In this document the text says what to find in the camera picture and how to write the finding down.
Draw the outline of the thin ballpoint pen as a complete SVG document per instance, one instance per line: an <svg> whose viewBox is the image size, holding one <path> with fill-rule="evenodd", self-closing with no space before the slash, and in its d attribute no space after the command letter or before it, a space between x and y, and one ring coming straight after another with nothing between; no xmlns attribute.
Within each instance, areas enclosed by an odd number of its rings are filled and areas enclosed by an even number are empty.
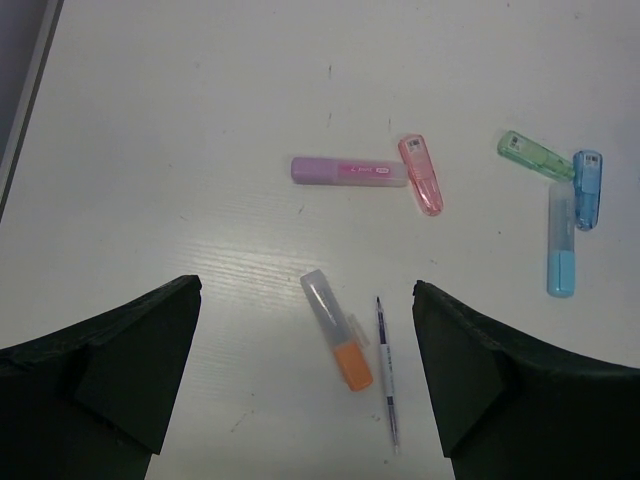
<svg viewBox="0 0 640 480"><path fill-rule="evenodd" d="M380 297L376 298L376 315L378 322L378 336L381 355L382 381L384 388L384 396L388 414L389 429L394 454L397 455L400 450L399 431L397 422L397 412L395 405L395 389L393 378L393 364L389 337L386 326L384 309Z"/></svg>

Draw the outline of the purple pink highlighter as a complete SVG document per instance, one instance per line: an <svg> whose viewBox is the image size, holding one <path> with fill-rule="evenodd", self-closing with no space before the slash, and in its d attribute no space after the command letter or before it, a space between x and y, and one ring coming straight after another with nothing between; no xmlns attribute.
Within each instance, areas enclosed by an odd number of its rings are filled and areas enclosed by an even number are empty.
<svg viewBox="0 0 640 480"><path fill-rule="evenodd" d="M404 187L409 181L403 163L320 157L294 157L292 180L299 185Z"/></svg>

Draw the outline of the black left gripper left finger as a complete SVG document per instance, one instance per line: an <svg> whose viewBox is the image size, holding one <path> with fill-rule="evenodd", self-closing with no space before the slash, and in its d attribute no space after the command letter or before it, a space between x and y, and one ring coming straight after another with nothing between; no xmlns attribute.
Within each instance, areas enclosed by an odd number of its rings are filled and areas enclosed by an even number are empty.
<svg viewBox="0 0 640 480"><path fill-rule="evenodd" d="M2 478L144 478L165 440L201 288L198 276L180 276L2 349Z"/></svg>

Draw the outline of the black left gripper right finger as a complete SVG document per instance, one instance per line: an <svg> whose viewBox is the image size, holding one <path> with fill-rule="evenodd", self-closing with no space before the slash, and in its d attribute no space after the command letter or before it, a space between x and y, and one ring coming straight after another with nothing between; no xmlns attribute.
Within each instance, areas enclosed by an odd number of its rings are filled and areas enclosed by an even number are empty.
<svg viewBox="0 0 640 480"><path fill-rule="evenodd" d="M639 372L536 339L433 284L413 321L458 479L635 479Z"/></svg>

